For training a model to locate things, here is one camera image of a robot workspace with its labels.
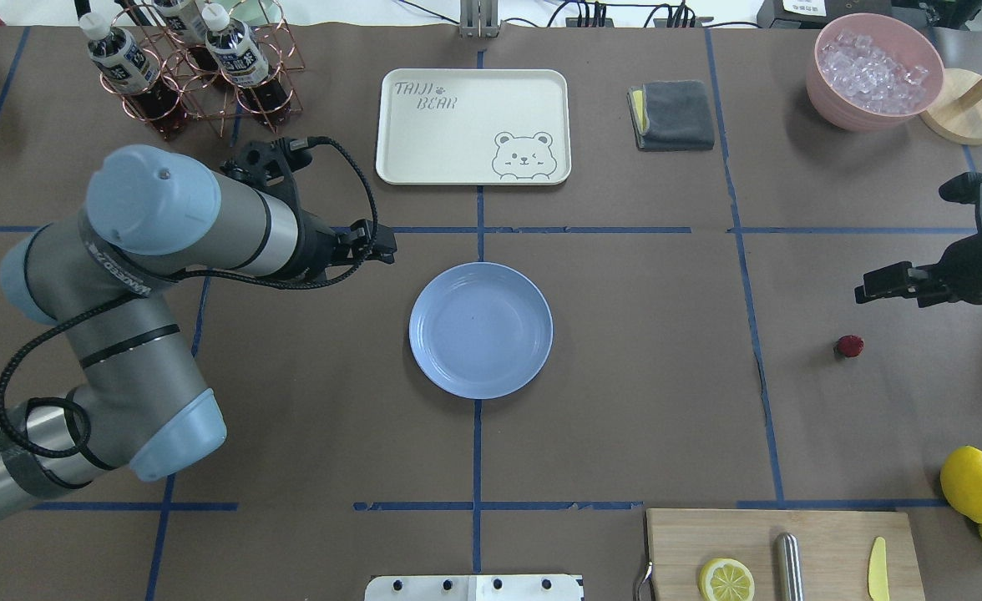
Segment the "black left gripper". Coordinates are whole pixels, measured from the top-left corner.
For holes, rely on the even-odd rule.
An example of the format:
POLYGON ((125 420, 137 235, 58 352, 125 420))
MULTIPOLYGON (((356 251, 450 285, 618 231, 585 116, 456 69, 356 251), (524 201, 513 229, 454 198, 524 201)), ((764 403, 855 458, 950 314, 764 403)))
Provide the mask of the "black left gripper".
POLYGON ((363 261, 394 264, 398 245, 394 231, 374 220, 357 220, 347 232, 336 232, 312 213, 301 213, 299 242, 290 261, 291 280, 315 280, 328 267, 357 266, 363 261))

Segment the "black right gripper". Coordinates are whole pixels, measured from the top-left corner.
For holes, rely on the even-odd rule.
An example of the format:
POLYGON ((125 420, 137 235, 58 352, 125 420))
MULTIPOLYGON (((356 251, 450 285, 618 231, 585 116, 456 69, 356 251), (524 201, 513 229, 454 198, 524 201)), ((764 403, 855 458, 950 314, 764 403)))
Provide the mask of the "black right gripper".
POLYGON ((919 305, 927 298, 926 307, 958 301, 982 305, 982 237, 957 240, 925 269, 900 261, 865 273, 854 289, 855 303, 880 298, 918 298, 919 305))

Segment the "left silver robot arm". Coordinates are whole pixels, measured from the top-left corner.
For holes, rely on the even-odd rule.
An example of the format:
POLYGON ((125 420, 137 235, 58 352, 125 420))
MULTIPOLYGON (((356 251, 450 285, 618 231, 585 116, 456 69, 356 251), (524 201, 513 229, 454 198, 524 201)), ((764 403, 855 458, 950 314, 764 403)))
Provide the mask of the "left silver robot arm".
POLYGON ((8 251, 0 285, 47 331, 0 372, 0 520, 128 467, 156 482, 226 441, 214 392, 164 293, 217 277, 275 290, 339 284, 391 264, 394 232, 334 230, 294 174, 327 137, 244 145, 218 169, 150 145, 117 149, 74 216, 8 251))

